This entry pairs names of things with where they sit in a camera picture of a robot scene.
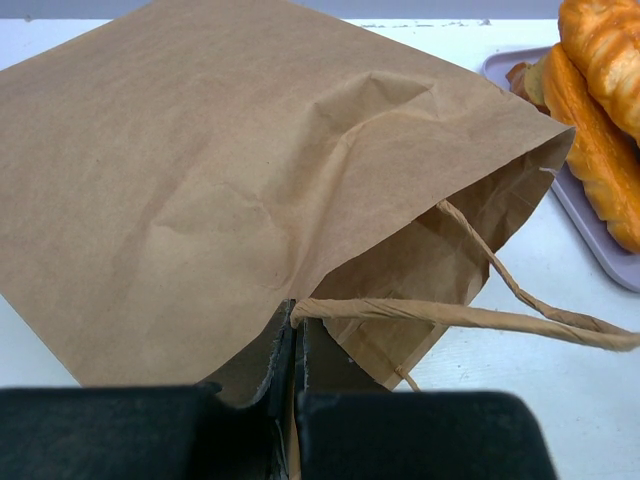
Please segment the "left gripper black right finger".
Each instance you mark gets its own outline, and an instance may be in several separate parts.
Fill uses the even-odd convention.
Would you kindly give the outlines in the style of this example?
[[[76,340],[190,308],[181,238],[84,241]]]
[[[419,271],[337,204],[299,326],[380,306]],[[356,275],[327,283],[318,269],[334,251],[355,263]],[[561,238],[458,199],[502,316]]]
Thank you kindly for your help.
[[[553,479],[535,416],[500,391],[392,393],[317,319],[296,331],[304,479]]]

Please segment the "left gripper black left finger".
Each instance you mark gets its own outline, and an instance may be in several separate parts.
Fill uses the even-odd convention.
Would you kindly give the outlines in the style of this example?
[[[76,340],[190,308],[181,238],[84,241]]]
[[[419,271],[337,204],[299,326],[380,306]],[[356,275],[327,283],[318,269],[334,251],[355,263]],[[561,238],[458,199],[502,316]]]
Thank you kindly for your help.
[[[292,308],[194,384],[2,389],[2,478],[288,478]]]

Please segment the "brown paper bag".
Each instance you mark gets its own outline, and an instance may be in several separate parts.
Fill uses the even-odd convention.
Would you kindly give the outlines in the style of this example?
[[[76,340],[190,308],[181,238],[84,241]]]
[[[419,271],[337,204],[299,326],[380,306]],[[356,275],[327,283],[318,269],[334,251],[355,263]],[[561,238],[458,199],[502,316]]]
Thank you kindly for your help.
[[[475,309],[573,134],[487,79],[286,1],[156,1],[1,74],[1,292],[82,385],[192,383],[285,299],[392,388]]]

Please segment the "long orange bread loaf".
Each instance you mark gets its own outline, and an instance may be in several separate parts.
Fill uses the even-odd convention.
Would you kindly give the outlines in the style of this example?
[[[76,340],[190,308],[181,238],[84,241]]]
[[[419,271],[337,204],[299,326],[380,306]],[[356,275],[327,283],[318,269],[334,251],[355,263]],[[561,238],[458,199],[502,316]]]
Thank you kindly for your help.
[[[567,164],[582,182],[597,217],[625,250],[639,252],[639,162],[626,139],[588,93],[561,44],[546,56],[541,77],[551,117],[575,129]]]

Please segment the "braided glazed bread loaf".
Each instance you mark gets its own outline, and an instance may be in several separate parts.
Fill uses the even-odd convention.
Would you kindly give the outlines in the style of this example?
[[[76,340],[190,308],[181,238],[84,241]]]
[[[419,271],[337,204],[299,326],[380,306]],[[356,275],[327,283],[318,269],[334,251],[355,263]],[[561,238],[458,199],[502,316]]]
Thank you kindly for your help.
[[[639,139],[639,3],[564,1],[561,44],[613,123]]]

